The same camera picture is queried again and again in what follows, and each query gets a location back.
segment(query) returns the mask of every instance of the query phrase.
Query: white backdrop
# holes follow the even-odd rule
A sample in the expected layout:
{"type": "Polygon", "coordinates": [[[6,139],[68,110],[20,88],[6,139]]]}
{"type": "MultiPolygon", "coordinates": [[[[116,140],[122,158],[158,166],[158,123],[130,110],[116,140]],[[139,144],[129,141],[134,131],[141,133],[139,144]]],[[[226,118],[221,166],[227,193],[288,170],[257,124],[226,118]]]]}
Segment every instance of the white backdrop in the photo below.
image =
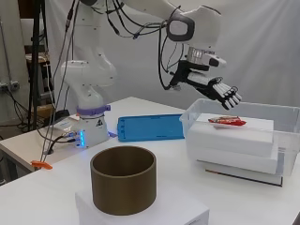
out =
{"type": "MultiPolygon", "coordinates": [[[[62,45],[64,27],[72,0],[46,1],[52,71],[62,45]]],[[[224,69],[211,69],[212,76],[221,76],[228,85],[235,85],[244,101],[300,106],[300,1],[299,0],[172,0],[182,9],[198,5],[216,8],[223,15],[222,32],[217,54],[228,62],[224,69]]],[[[157,18],[125,8],[139,23],[160,21],[157,18]]],[[[112,21],[121,25],[114,15],[112,21]]],[[[119,79],[101,91],[107,102],[137,97],[186,109],[203,96],[187,85],[179,93],[166,92],[158,79],[158,34],[137,40],[118,37],[103,17],[101,42],[119,79]]],[[[173,51],[168,43],[165,59],[173,51]]],[[[169,81],[164,74],[165,83],[169,81]]],[[[57,74],[56,95],[60,86],[57,74]]],[[[65,98],[64,88],[60,106],[65,98]]],[[[70,92],[67,107],[74,112],[76,98],[70,92]]]]}

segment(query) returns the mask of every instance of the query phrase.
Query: white pedestal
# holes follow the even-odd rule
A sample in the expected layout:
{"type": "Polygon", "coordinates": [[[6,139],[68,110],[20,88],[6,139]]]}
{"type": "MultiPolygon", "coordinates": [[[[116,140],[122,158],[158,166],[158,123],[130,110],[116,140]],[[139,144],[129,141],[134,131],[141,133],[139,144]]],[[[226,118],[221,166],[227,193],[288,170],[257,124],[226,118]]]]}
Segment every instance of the white pedestal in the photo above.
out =
{"type": "Polygon", "coordinates": [[[187,142],[200,148],[219,149],[227,152],[270,158],[273,148],[274,121],[241,117],[247,123],[242,127],[215,128],[208,119],[219,114],[202,113],[187,135],[187,142]]]}
{"type": "Polygon", "coordinates": [[[209,209],[179,187],[158,182],[155,202],[141,213],[112,216],[99,211],[93,203],[92,190],[76,193],[81,225],[208,225],[209,209]]]}
{"type": "Polygon", "coordinates": [[[202,148],[198,147],[193,141],[187,140],[187,153],[191,160],[212,162],[254,172],[275,174],[278,166],[277,144],[274,144],[271,157],[255,157],[247,154],[202,148]]]}

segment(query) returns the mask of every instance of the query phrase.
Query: blue led light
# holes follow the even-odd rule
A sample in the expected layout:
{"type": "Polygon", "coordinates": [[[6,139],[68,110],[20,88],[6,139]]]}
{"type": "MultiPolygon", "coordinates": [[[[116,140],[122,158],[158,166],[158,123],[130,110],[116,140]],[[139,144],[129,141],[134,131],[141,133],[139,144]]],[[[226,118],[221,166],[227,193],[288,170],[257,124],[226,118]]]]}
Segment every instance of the blue led light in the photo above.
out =
{"type": "Polygon", "coordinates": [[[84,147],[84,136],[83,136],[83,131],[80,131],[80,135],[81,135],[81,147],[84,147]]]}

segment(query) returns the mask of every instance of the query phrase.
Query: cardboard tube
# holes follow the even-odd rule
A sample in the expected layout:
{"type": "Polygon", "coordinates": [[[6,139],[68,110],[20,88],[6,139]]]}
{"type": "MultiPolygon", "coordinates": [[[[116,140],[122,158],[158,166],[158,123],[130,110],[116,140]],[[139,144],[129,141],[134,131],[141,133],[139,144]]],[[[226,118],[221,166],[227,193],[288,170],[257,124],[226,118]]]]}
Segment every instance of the cardboard tube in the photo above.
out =
{"type": "Polygon", "coordinates": [[[104,213],[140,213],[156,199],[157,160],[144,148],[119,146],[96,154],[91,175],[93,202],[104,213]]]}

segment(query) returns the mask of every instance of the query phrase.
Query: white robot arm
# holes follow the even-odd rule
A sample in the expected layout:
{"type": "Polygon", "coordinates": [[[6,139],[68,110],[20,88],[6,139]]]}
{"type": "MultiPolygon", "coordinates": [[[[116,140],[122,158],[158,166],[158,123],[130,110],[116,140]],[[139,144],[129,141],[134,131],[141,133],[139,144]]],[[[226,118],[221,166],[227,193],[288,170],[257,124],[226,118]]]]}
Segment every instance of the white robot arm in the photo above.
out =
{"type": "MultiPolygon", "coordinates": [[[[83,51],[83,61],[69,61],[62,66],[66,71],[65,81],[76,93],[78,98],[78,113],[81,120],[78,130],[81,131],[80,147],[93,146],[108,139],[103,99],[95,90],[95,86],[113,84],[116,71],[112,63],[100,49],[99,14],[111,6],[119,6],[118,0],[80,0],[75,43],[83,51]]],[[[167,36],[174,42],[189,46],[187,59],[181,60],[172,80],[166,90],[178,87],[179,83],[192,85],[208,98],[218,100],[229,110],[242,99],[236,92],[236,87],[230,87],[221,82],[221,78],[209,78],[204,72],[210,67],[224,67],[226,62],[215,55],[214,46],[220,32],[220,13],[210,7],[201,6],[197,9],[183,12],[167,0],[123,0],[123,4],[140,12],[161,18],[161,27],[166,27],[167,36]]]]}

